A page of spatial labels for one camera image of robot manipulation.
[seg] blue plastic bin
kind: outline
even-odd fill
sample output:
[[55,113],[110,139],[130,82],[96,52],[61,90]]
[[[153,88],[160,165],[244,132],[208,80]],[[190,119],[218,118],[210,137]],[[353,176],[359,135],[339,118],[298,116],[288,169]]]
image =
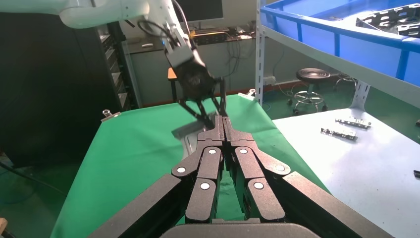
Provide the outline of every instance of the blue plastic bin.
[[261,22],[320,51],[420,86],[420,39],[355,26],[357,14],[418,2],[280,0],[261,8]]

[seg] desk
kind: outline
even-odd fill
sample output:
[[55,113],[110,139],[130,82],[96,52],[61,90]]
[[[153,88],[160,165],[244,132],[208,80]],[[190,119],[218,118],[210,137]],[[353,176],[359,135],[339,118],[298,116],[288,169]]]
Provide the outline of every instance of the desk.
[[[335,122],[365,119],[364,130]],[[273,121],[331,194],[397,238],[420,237],[420,145],[358,109],[342,109]],[[320,128],[356,131],[356,142]]]
[[[210,100],[204,106],[214,107]],[[227,97],[235,129],[252,133],[259,148],[325,189],[256,101]],[[171,131],[195,119],[178,104],[123,112],[102,123],[63,205],[52,238],[83,238],[97,229],[182,159]],[[229,173],[224,171],[217,217],[243,218]]]

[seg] computer monitor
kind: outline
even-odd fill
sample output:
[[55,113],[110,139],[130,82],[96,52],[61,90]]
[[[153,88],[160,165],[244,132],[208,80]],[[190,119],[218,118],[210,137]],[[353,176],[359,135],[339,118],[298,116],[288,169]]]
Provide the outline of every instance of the computer monitor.
[[[222,0],[177,0],[184,11],[188,22],[214,20],[223,18]],[[181,14],[174,6],[179,22]]]

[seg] black stool seat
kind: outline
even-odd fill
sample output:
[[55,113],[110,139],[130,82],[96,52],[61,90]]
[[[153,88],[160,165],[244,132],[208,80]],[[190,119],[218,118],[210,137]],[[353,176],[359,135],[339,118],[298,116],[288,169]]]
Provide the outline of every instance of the black stool seat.
[[331,74],[319,68],[303,68],[296,72],[296,77],[307,83],[321,83],[328,80]]

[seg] metal shelf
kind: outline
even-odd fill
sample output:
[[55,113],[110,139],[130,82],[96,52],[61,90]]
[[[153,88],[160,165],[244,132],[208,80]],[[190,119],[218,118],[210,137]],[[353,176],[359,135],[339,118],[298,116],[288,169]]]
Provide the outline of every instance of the metal shelf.
[[260,40],[257,40],[257,49],[259,49],[260,53],[256,55],[256,91],[257,99],[261,105],[263,103],[265,37],[269,37],[393,97],[420,108],[420,87],[323,52],[270,29],[268,26],[262,25],[260,15],[261,8],[263,7],[262,2],[264,1],[257,1],[257,35],[260,36]]

